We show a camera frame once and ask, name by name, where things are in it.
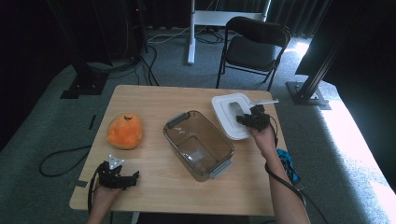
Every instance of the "white desk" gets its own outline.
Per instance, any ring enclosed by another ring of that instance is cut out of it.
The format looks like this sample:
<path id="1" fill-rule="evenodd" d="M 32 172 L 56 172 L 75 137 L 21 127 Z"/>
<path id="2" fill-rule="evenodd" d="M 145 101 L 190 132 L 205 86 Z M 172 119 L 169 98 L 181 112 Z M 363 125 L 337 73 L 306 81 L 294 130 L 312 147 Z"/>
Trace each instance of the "white desk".
<path id="1" fill-rule="evenodd" d="M 195 0 L 191 0 L 191 37 L 189 48 L 189 64 L 195 61 L 195 25 L 225 26 L 227 21 L 236 16 L 248 17 L 258 21 L 265 21 L 271 0 L 267 0 L 261 13 L 228 12 L 228 11 L 202 11 L 195 10 Z"/>

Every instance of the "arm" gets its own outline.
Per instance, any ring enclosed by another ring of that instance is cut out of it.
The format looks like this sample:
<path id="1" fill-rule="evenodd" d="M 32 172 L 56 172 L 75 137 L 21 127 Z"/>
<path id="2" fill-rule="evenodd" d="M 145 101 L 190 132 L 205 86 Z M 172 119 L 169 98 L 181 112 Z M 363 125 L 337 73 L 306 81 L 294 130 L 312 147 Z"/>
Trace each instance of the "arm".
<path id="1" fill-rule="evenodd" d="M 99 187 L 93 193 L 92 210 L 87 224 L 102 224 L 104 223 L 106 214 L 111 205 L 116 201 L 121 189 L 108 189 L 106 187 Z"/>
<path id="2" fill-rule="evenodd" d="M 271 127 L 260 133 L 249 129 L 269 169 L 277 176 L 289 182 L 283 165 L 276 153 L 275 137 Z M 300 198 L 282 183 L 269 176 L 270 189 L 277 223 L 310 223 Z"/>

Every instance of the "desk leg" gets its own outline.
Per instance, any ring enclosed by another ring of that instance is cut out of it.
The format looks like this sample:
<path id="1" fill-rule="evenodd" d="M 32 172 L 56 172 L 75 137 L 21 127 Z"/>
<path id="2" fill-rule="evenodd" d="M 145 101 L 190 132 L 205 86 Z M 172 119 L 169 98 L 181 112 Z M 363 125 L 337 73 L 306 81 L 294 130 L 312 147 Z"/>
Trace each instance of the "desk leg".
<path id="1" fill-rule="evenodd" d="M 190 47 L 189 47 L 189 59 L 188 64 L 194 64 L 195 57 L 195 0 L 191 0 L 191 26 L 190 26 Z"/>
<path id="2" fill-rule="evenodd" d="M 132 213 L 132 221 L 131 224 L 136 224 L 137 220 L 139 219 L 140 212 L 133 212 Z"/>
<path id="3" fill-rule="evenodd" d="M 271 6 L 271 0 L 265 1 L 264 12 L 262 13 L 263 21 L 267 21 L 268 10 L 270 9 L 270 6 Z"/>

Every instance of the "chair backrest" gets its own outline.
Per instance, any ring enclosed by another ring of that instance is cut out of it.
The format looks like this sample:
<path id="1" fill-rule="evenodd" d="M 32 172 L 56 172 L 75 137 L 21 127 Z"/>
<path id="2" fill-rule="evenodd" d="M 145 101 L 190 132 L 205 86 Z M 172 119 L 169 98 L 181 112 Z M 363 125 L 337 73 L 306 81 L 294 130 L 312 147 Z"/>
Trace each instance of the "chair backrest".
<path id="1" fill-rule="evenodd" d="M 226 24 L 226 34 L 229 30 L 254 42 L 276 45 L 281 48 L 285 48 L 291 40 L 291 34 L 286 26 L 246 17 L 230 19 Z"/>

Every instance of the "human hand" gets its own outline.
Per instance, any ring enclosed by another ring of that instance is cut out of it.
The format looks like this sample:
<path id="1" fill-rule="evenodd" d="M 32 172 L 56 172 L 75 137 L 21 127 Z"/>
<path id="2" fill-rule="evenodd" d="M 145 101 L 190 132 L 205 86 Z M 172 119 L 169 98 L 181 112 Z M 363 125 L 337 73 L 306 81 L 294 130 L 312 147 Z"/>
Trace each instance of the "human hand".
<path id="1" fill-rule="evenodd" d="M 270 126 L 259 132 L 254 128 L 247 128 L 251 136 L 253 136 L 257 147 L 259 148 L 262 156 L 269 159 L 271 156 L 276 155 L 275 134 Z"/>

